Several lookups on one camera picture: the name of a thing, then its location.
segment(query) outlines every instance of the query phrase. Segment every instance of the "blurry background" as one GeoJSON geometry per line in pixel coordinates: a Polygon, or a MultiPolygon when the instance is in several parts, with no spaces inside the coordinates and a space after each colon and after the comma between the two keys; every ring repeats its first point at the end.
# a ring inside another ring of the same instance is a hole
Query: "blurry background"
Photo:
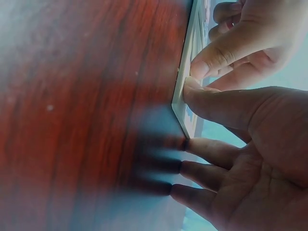
{"type": "MultiPolygon", "coordinates": [[[[223,2],[222,0],[211,0],[211,19],[210,28],[215,25],[212,18],[212,13],[214,7],[223,2]]],[[[251,89],[268,87],[268,86],[281,86],[287,88],[295,88],[300,90],[308,90],[308,76],[307,76],[307,57],[308,52],[308,37],[306,37],[301,49],[293,57],[288,66],[280,71],[279,73],[263,80],[262,82],[255,84],[251,89]]],[[[203,127],[203,137],[209,139],[220,140],[228,142],[238,147],[242,147],[244,143],[234,136],[231,132],[227,131],[224,127],[217,125],[212,122],[205,121],[203,127]]],[[[206,163],[202,159],[198,160],[201,163],[206,163]]],[[[182,231],[215,231],[216,229],[202,217],[195,214],[190,209],[186,211],[186,217],[184,219],[182,231]]]]}

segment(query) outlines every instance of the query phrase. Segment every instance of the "finger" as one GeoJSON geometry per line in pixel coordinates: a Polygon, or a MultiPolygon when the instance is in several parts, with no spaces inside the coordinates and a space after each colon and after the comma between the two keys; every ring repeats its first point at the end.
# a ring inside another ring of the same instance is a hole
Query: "finger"
{"type": "Polygon", "coordinates": [[[185,178],[216,193],[228,173],[224,168],[215,165],[204,165],[191,161],[183,161],[180,172],[185,178]]]}
{"type": "Polygon", "coordinates": [[[203,90],[194,89],[186,81],[183,89],[184,101],[200,117],[225,127],[248,131],[268,113],[268,99],[281,94],[283,88],[262,88],[255,90],[203,90]]]}
{"type": "Polygon", "coordinates": [[[236,2],[222,2],[216,5],[213,12],[213,19],[217,24],[220,24],[227,19],[240,14],[242,11],[242,4],[236,2]]]}
{"type": "Polygon", "coordinates": [[[218,70],[217,74],[213,73],[211,77],[222,77],[222,76],[228,74],[229,72],[233,71],[238,66],[245,64],[247,62],[248,62],[248,58],[244,57],[244,58],[242,58],[238,61],[235,61],[234,63],[230,64],[229,66],[226,66],[226,67],[218,70]]]}
{"type": "Polygon", "coordinates": [[[240,22],[202,50],[191,63],[191,75],[203,79],[252,53],[264,49],[268,36],[260,26],[240,22]]]}
{"type": "Polygon", "coordinates": [[[189,140],[186,151],[211,164],[229,170],[232,168],[239,150],[239,148],[222,141],[195,138],[189,140]]]}
{"type": "Polygon", "coordinates": [[[210,219],[210,208],[216,196],[215,192],[175,184],[172,186],[171,196],[203,218],[210,219]]]}
{"type": "Polygon", "coordinates": [[[248,144],[251,141],[251,136],[249,135],[248,132],[243,131],[243,130],[238,130],[238,129],[233,129],[229,127],[225,127],[228,131],[232,132],[235,136],[240,138],[243,142],[248,144]]]}
{"type": "Polygon", "coordinates": [[[240,21],[240,15],[234,16],[231,18],[226,19],[225,21],[219,23],[219,25],[213,27],[208,32],[208,37],[211,42],[218,39],[221,35],[227,33],[229,30],[231,30],[235,24],[238,24],[240,21]]]}
{"type": "Polygon", "coordinates": [[[208,87],[221,91],[245,89],[259,82],[265,76],[267,76],[265,72],[260,72],[251,63],[245,63],[215,80],[208,87]]]}

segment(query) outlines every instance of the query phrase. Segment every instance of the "wooden table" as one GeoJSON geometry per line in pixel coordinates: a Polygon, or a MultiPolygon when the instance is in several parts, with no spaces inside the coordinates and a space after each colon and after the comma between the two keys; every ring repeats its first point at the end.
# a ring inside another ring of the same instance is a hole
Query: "wooden table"
{"type": "Polygon", "coordinates": [[[178,231],[191,0],[0,7],[0,230],[178,231]]]}

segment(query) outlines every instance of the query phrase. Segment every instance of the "fingernail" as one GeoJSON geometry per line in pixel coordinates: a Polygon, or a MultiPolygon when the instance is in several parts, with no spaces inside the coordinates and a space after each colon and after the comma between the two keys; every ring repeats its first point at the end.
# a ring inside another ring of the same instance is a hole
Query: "fingernail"
{"type": "Polygon", "coordinates": [[[185,85],[196,90],[203,89],[200,83],[198,83],[193,77],[187,77],[185,79],[185,85]]]}
{"type": "Polygon", "coordinates": [[[242,5],[240,3],[233,3],[230,5],[230,9],[233,11],[241,11],[242,10],[242,5]]]}
{"type": "Polygon", "coordinates": [[[218,90],[216,88],[208,88],[208,87],[203,87],[203,90],[212,91],[212,92],[221,92],[220,90],[218,90]]]}
{"type": "Polygon", "coordinates": [[[210,68],[205,62],[198,61],[196,63],[192,63],[191,75],[198,79],[203,79],[205,75],[209,72],[209,70],[210,68]]]}

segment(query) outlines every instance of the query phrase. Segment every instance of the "knuckle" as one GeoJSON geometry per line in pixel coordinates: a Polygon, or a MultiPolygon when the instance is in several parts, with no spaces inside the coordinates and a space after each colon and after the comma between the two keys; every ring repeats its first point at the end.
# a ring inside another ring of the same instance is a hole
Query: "knuckle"
{"type": "Polygon", "coordinates": [[[213,54],[215,57],[214,61],[217,62],[220,66],[228,66],[236,61],[234,54],[229,51],[229,49],[224,47],[213,47],[213,54]]]}

